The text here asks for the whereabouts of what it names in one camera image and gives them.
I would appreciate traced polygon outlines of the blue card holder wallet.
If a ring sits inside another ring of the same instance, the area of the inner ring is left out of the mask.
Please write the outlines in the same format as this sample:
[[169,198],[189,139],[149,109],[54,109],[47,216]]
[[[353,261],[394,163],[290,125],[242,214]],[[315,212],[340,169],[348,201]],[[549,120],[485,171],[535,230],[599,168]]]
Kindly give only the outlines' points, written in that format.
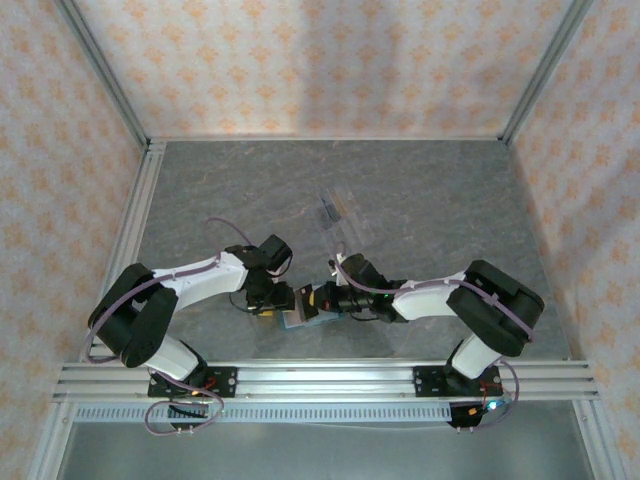
[[315,327],[324,323],[343,320],[340,313],[319,310],[317,314],[307,318],[300,300],[295,302],[295,308],[279,313],[279,321],[283,330],[296,330],[307,327]]

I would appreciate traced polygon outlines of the clear acrylic card stand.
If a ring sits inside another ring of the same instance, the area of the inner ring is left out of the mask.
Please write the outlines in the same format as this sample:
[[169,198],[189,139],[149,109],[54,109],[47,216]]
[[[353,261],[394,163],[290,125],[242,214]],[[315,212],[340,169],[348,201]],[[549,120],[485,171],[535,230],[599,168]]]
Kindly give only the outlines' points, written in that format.
[[374,242],[371,225],[348,184],[321,187],[313,218],[330,257],[336,253],[358,253]]

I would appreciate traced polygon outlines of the black base controller board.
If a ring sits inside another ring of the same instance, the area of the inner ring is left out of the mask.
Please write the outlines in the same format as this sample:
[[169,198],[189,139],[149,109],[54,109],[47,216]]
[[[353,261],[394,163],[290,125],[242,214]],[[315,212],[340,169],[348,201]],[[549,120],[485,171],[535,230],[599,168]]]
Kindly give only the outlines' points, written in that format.
[[451,419],[448,425],[457,432],[486,430],[504,421],[511,410],[512,403],[502,399],[453,402],[450,404]]
[[209,407],[202,403],[168,403],[170,426],[177,435],[183,432],[194,432],[208,425]]

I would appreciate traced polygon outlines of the grey sheet metal panel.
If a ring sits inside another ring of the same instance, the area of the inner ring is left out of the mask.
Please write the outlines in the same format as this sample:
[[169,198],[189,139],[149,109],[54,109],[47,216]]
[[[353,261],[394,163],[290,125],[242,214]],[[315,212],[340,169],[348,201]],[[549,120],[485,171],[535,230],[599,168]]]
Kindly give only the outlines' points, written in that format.
[[571,429],[217,424],[158,438],[79,424],[58,480],[593,480]]

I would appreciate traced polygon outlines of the wide aluminium frame rail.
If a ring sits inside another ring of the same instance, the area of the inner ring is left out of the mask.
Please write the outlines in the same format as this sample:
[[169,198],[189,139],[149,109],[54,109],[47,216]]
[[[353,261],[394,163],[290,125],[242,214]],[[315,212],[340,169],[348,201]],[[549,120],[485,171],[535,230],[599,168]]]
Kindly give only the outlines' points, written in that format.
[[[235,402],[408,402],[417,397],[412,370],[434,362],[404,359],[237,361]],[[574,360],[514,360],[499,366],[505,394],[520,400],[596,400],[589,364]],[[63,366],[54,388],[56,402],[148,401],[149,375],[143,368],[116,365]]]

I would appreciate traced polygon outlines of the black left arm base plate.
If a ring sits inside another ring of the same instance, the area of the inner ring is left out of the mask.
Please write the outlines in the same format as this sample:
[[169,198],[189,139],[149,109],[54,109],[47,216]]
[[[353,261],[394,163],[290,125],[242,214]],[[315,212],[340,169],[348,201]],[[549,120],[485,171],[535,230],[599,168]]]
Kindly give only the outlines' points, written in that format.
[[[221,398],[234,398],[237,377],[238,369],[236,367],[206,366],[182,380],[182,383],[207,390]],[[150,376],[147,396],[150,398],[186,399],[203,397],[203,394],[178,386],[164,379],[160,374],[153,373]]]

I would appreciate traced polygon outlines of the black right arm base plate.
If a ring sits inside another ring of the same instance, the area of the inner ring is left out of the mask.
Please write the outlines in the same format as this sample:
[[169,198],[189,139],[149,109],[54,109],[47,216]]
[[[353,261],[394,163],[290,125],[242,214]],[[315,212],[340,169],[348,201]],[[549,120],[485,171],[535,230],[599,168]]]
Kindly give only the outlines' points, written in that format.
[[418,365],[412,370],[417,397],[462,398],[503,395],[499,369],[491,366],[475,379],[469,379],[448,365]]

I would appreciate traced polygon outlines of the aluminium side frame rail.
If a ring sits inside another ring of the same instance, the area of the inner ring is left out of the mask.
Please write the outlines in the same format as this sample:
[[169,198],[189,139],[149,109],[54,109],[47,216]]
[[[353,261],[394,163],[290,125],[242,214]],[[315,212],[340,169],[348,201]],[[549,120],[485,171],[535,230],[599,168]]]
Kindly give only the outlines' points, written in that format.
[[151,207],[167,142],[152,139],[131,187],[98,301],[107,294],[122,271],[138,259],[140,244]]

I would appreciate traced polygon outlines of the thin aluminium table edge rail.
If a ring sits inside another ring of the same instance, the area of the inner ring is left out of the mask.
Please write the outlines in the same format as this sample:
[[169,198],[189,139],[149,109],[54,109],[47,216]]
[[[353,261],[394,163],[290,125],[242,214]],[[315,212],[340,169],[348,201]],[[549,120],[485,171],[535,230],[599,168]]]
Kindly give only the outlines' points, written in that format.
[[149,136],[149,143],[160,142],[223,142],[223,141],[502,141],[499,135],[299,135],[299,134],[234,134]]

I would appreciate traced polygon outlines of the aluminium frame leg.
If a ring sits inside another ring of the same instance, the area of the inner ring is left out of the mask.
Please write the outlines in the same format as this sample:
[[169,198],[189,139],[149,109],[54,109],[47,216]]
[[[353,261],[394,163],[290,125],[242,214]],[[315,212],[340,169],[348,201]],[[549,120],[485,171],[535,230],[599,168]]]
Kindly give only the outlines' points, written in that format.
[[602,403],[598,400],[574,400],[572,404],[594,480],[624,477]]
[[76,412],[73,402],[50,405],[27,480],[57,479]]

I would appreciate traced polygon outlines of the aluminium frame post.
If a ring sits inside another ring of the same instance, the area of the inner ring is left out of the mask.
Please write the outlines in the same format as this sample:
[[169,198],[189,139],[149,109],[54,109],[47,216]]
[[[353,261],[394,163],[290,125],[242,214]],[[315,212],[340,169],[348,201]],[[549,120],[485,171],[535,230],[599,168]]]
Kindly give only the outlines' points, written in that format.
[[594,0],[572,0],[498,140],[510,147],[534,109]]
[[53,2],[78,41],[135,143],[146,151],[150,139],[76,0],[53,0]]

